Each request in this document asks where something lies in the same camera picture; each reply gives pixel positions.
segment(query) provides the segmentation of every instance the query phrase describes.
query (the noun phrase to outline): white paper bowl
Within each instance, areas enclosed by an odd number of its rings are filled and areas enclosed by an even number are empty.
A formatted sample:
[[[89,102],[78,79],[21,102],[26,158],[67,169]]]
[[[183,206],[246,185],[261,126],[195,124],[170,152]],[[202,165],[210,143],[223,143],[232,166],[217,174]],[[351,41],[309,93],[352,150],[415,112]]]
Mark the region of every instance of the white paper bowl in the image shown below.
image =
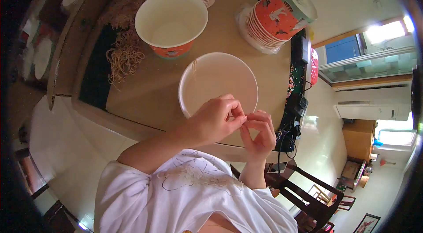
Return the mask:
[[[227,93],[241,102],[245,113],[256,110],[257,82],[245,62],[227,53],[213,52],[197,58],[194,74],[193,64],[187,66],[179,81],[179,105],[186,118],[203,103]]]

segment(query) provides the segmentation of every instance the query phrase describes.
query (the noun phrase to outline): glass door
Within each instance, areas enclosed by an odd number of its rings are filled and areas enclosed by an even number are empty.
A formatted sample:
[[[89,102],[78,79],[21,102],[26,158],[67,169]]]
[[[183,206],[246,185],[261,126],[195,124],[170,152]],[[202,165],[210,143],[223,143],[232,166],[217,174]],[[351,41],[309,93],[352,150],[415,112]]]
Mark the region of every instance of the glass door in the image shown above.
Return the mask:
[[[407,46],[322,65],[319,74],[331,83],[346,82],[410,74],[416,63],[415,47]]]

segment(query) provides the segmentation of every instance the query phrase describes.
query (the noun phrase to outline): window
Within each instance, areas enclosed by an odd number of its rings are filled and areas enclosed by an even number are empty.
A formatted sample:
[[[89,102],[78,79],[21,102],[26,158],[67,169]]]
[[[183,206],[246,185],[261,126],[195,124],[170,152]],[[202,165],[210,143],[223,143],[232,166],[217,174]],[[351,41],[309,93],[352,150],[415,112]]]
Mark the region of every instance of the window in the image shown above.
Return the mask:
[[[402,37],[405,35],[404,28],[400,21],[396,21],[383,26],[372,26],[367,32],[372,44],[380,43],[382,41]]]
[[[380,43],[385,40],[394,39],[408,35],[414,31],[414,25],[411,18],[407,15],[403,20],[395,21],[383,26],[371,26],[365,34],[369,37],[372,44]]]
[[[378,140],[387,145],[411,146],[415,133],[414,130],[382,129]]]
[[[376,138],[383,143],[381,149],[411,151],[416,131],[413,130],[413,116],[407,121],[377,120]]]

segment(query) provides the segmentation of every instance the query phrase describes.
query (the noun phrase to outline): noodles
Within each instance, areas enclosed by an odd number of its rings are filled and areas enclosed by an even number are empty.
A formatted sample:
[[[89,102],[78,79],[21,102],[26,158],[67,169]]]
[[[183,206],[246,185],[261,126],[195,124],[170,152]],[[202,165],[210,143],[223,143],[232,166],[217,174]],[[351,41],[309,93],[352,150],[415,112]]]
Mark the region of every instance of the noodles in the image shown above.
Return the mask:
[[[124,45],[122,48],[111,48],[106,52],[107,60],[110,62],[112,74],[108,75],[109,83],[120,83],[125,80],[128,74],[135,74],[137,65],[145,58],[139,47]]]
[[[197,59],[194,60],[193,62],[193,77],[194,77],[194,82],[197,82],[197,79],[195,77],[195,70],[197,69]]]
[[[122,29],[116,37],[114,48],[106,52],[110,63],[109,83],[125,81],[128,74],[135,74],[138,64],[145,58],[142,40],[135,30],[135,14],[146,0],[113,0],[107,12],[100,17],[103,24],[110,24],[113,29]]]
[[[135,14],[146,0],[113,0],[107,12],[100,18],[114,29],[126,29],[134,25]]]

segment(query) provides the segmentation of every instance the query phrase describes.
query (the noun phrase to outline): picture frame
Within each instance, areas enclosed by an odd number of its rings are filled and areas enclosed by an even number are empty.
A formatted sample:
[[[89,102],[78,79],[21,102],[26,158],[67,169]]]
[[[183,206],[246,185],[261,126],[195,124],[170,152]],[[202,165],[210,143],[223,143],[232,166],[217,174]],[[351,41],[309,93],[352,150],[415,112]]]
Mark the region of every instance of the picture frame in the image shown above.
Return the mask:
[[[371,233],[380,220],[380,216],[366,214],[360,224],[354,230],[354,233]]]

